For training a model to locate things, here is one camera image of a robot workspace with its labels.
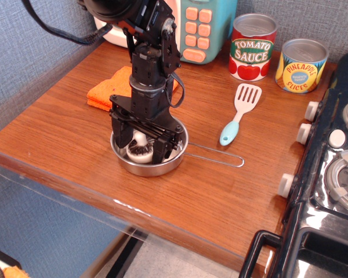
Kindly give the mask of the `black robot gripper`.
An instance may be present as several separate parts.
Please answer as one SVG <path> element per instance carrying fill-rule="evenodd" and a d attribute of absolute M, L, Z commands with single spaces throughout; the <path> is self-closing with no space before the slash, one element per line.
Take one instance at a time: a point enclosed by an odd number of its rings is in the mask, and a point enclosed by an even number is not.
<path fill-rule="evenodd" d="M 110 96 L 114 140 L 119 148 L 125 148 L 132 141 L 134 129 L 156 140 L 152 164 L 161 164 L 173 149 L 178 148 L 183 129 L 176 128 L 179 122 L 171 116 L 169 109 L 179 107 L 184 95 L 172 104 L 172 89 L 172 85 L 150 89 L 133 87 L 131 97 Z"/>

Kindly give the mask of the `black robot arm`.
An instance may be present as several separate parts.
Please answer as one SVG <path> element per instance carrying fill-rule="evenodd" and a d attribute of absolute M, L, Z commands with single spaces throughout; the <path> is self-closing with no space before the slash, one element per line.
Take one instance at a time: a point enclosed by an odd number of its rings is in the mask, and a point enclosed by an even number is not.
<path fill-rule="evenodd" d="M 152 164 L 176 149 L 183 129 L 170 108 L 175 70 L 181 54 L 175 39 L 175 17 L 164 1 L 80 1 L 95 18 L 121 28 L 126 36 L 132 73 L 131 96 L 110 96 L 115 143 L 126 147 L 135 130 L 154 140 Z"/>

